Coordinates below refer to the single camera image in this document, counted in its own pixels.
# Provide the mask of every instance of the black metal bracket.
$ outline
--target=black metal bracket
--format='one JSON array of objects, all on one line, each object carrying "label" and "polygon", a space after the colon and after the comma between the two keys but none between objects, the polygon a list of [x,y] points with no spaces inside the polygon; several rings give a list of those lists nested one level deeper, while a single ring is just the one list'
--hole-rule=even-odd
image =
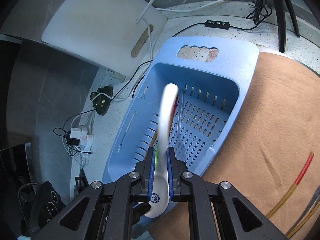
[{"label": "black metal bracket", "polygon": [[[135,171],[109,184],[91,183],[32,239],[130,240],[132,224],[150,209],[154,156],[149,148]],[[172,147],[168,166],[172,201],[188,202],[190,239],[218,240],[220,235],[222,240],[286,240],[229,182],[217,185],[189,172]],[[133,206],[134,202],[144,203]]]},{"label": "black metal bracket", "polygon": [[[285,24],[285,14],[284,14],[284,5],[282,0],[273,0],[275,8],[276,8],[276,16],[278,23],[278,38],[279,38],[279,51],[284,53],[285,51],[285,42],[286,42],[286,24]],[[292,20],[294,32],[297,37],[300,37],[299,27],[295,12],[293,10],[293,6],[290,0],[284,0],[288,11],[290,13],[290,17]],[[257,7],[261,7],[263,0],[257,0]]]}]

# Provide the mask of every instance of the blue plastic basket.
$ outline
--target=blue plastic basket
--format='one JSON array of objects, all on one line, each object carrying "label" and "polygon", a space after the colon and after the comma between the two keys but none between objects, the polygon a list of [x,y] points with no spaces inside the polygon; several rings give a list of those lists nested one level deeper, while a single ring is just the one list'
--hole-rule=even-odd
[{"label": "blue plastic basket", "polygon": [[[219,53],[210,63],[178,58],[184,46],[217,48]],[[169,39],[153,60],[128,108],[111,149],[103,182],[117,180],[144,159],[157,129],[160,99],[168,83],[184,91],[180,136],[187,152],[178,152],[176,157],[186,162],[189,171],[203,175],[239,114],[258,55],[258,48],[245,41],[209,37]],[[177,122],[175,114],[168,146],[177,142]]]}]

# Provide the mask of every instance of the brown cloth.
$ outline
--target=brown cloth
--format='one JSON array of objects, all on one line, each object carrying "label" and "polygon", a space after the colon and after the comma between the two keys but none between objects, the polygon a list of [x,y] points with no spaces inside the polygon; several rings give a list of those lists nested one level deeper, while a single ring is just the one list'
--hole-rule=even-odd
[{"label": "brown cloth", "polygon": [[[319,108],[318,76],[294,60],[261,52],[239,118],[204,180],[231,182],[266,215],[313,151],[302,181],[270,219],[286,233],[320,185]],[[320,208],[292,239],[303,239],[319,214]],[[155,240],[189,239],[187,203],[179,203],[150,234]]]}]

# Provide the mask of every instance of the white cable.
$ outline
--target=white cable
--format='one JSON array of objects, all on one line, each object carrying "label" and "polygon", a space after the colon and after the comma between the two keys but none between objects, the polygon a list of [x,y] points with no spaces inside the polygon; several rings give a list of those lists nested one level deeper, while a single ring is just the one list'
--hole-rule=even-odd
[{"label": "white cable", "polygon": [[150,2],[147,4],[147,6],[145,7],[145,9],[143,10],[143,12],[141,13],[141,15],[138,17],[138,19],[135,21],[135,24],[138,24],[141,19],[143,18],[143,16],[146,14],[146,12],[148,11],[149,7],[151,6],[151,4],[153,4],[155,0],[150,0]]},{"label": "white cable", "polygon": [[211,3],[208,3],[208,4],[205,4],[203,6],[200,6],[200,7],[197,7],[197,8],[194,8],[194,9],[190,9],[190,10],[172,10],[172,9],[165,9],[165,8],[157,8],[157,10],[159,11],[168,11],[168,12],[193,12],[193,11],[197,11],[197,10],[200,10],[202,8],[205,8],[205,7],[208,7],[210,5],[213,5],[215,3],[220,3],[220,2],[223,2],[225,0],[217,0],[217,1],[213,1]]},{"label": "white cable", "polygon": [[148,30],[148,40],[149,40],[149,46],[150,46],[150,60],[153,59],[153,51],[152,51],[152,44],[151,44],[151,30],[150,30],[150,24],[147,22],[145,18],[142,18],[142,21],[144,21],[147,25]]}]

